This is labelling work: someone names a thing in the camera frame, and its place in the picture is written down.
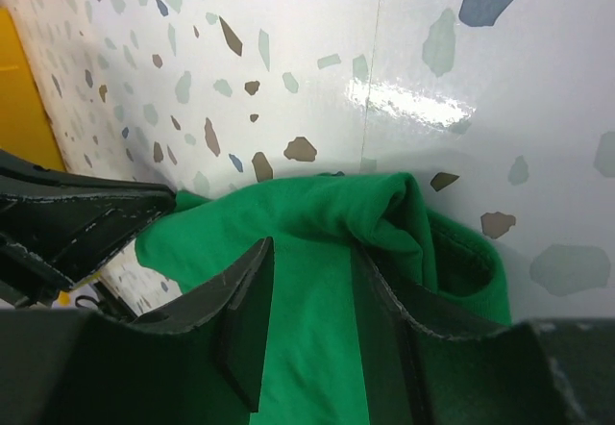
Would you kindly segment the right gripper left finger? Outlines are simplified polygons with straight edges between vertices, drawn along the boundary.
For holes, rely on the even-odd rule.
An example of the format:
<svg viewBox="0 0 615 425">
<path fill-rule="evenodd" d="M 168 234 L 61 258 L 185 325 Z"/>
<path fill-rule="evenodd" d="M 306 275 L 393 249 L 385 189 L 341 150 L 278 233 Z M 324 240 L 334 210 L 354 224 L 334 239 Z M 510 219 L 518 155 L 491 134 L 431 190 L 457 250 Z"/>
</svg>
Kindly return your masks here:
<svg viewBox="0 0 615 425">
<path fill-rule="evenodd" d="M 246 424 L 258 410 L 274 242 L 126 323 L 92 310 L 1 313 L 5 424 Z"/>
</svg>

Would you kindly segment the green t shirt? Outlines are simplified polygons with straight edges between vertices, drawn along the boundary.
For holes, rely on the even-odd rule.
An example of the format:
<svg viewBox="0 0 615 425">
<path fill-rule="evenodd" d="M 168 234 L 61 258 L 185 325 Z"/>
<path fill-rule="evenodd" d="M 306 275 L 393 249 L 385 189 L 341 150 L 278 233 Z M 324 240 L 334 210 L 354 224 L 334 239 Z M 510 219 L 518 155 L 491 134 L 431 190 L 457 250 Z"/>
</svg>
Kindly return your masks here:
<svg viewBox="0 0 615 425">
<path fill-rule="evenodd" d="M 261 238 L 275 246 L 274 288 L 255 424 L 368 420 L 350 269 L 355 243 L 460 307 L 511 321 L 491 244 L 428 209 L 407 173 L 269 180 L 216 200 L 187 191 L 135 241 L 140 265 L 190 291 Z"/>
</svg>

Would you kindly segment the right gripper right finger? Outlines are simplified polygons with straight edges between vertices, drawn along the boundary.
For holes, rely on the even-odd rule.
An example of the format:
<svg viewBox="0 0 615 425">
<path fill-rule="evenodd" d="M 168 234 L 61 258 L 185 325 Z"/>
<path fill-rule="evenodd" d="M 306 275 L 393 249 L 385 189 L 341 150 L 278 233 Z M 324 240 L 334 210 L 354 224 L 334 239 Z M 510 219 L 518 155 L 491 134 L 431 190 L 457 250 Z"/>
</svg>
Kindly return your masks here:
<svg viewBox="0 0 615 425">
<path fill-rule="evenodd" d="M 358 342 L 374 424 L 610 424 L 614 323 L 505 326 L 353 252 Z"/>
</svg>

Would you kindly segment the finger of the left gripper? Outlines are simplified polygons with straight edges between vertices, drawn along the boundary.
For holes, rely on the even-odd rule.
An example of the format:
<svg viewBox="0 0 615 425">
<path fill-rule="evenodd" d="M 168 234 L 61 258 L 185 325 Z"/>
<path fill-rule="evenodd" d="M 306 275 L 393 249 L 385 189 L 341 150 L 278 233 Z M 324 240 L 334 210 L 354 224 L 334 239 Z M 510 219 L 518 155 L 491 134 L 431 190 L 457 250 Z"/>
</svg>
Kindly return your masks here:
<svg viewBox="0 0 615 425">
<path fill-rule="evenodd" d="M 165 185 L 73 175 L 2 152 L 2 300 L 51 304 L 175 205 Z"/>
</svg>

